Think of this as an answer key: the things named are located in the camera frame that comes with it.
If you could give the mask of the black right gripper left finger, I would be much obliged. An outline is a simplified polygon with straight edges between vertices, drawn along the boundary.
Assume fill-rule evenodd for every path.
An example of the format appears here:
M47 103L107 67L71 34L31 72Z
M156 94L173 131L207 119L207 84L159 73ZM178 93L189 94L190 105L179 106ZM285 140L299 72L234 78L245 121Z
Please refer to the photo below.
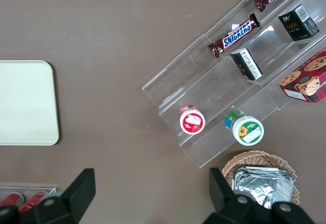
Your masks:
M94 169L84 169L60 196L47 197L34 208L36 223L79 223L95 194Z

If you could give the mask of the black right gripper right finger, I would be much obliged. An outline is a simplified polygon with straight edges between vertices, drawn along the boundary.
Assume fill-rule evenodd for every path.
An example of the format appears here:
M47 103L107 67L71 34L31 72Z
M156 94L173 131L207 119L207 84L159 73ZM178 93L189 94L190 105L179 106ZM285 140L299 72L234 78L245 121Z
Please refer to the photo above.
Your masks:
M254 201L246 195L235 194L219 168L209 170L209 193L215 212L204 224L252 222Z

